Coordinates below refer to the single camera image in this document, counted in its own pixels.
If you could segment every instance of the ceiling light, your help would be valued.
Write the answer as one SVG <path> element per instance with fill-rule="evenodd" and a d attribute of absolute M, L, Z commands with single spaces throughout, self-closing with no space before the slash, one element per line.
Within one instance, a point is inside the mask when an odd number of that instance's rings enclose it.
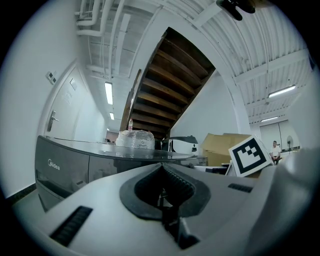
<path fill-rule="evenodd" d="M 284 88 L 282 90 L 275 91 L 275 92 L 269 94 L 269 98 L 277 96 L 279 94 L 284 94 L 286 92 L 289 92 L 289 91 L 293 90 L 294 88 L 296 88 L 296 86 L 295 85 L 291 85 L 291 86 L 289 86 L 287 88 Z"/>
<path fill-rule="evenodd" d="M 105 82 L 105 94 L 106 94 L 106 100 L 108 101 L 108 104 L 112 105 L 114 103 L 112 99 L 112 83 Z"/>
<path fill-rule="evenodd" d="M 261 122 L 266 122 L 266 121 L 270 121 L 270 120 L 277 119 L 277 118 L 278 118 L 278 116 L 275 116 L 275 117 L 271 117 L 271 118 L 268 118 L 268 119 L 261 120 Z"/>

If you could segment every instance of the white ceiling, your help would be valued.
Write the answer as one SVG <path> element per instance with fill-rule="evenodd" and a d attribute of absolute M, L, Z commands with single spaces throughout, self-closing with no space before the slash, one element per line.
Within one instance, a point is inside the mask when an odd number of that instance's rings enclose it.
<path fill-rule="evenodd" d="M 119 0 L 113 3 L 104 34 L 104 66 L 108 69 L 111 31 Z M 95 70 L 89 74 L 93 97 L 110 118 L 109 129 L 118 131 L 128 93 L 132 84 L 128 83 L 132 62 L 138 44 L 152 19 L 157 7 L 163 6 L 178 16 L 190 21 L 190 28 L 197 28 L 206 34 L 226 63 L 231 76 L 241 91 L 251 124 L 262 119 L 284 116 L 295 98 L 306 85 L 311 73 L 309 53 L 306 43 L 286 16 L 276 7 L 257 9 L 255 14 L 241 10 L 242 21 L 230 18 L 214 0 L 126 0 L 116 27 L 112 51 L 113 106 L 108 105 L 104 88 L 103 61 L 100 59 L 101 37 L 90 36 L 90 53 Z M 131 15 L 121 51 L 119 74 L 115 74 L 116 48 L 124 14 Z M 98 30 L 100 21 L 91 29 Z M 297 89 L 288 94 L 268 99 L 269 93 L 296 85 Z"/>

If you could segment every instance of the person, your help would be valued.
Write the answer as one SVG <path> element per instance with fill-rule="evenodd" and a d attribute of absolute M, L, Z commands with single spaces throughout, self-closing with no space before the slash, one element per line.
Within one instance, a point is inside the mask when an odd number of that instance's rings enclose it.
<path fill-rule="evenodd" d="M 274 141 L 272 148 L 270 150 L 270 156 L 272 158 L 272 161 L 275 165 L 277 165 L 279 163 L 279 160 L 281 159 L 280 157 L 280 153 L 281 153 L 281 149 L 280 147 L 277 145 L 277 142 Z"/>

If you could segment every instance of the cardboard box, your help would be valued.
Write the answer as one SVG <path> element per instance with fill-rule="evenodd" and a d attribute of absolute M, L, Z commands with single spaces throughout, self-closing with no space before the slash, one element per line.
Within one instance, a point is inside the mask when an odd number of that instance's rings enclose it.
<path fill-rule="evenodd" d="M 209 166 L 221 166 L 222 163 L 229 163 L 231 160 L 229 149 L 250 136 L 235 133 L 224 133 L 223 135 L 208 133 L 201 145 L 202 154 L 208 157 Z"/>
<path fill-rule="evenodd" d="M 274 164 L 269 151 L 255 135 L 231 147 L 229 153 L 237 177 L 259 177 L 259 173 L 252 174 Z"/>

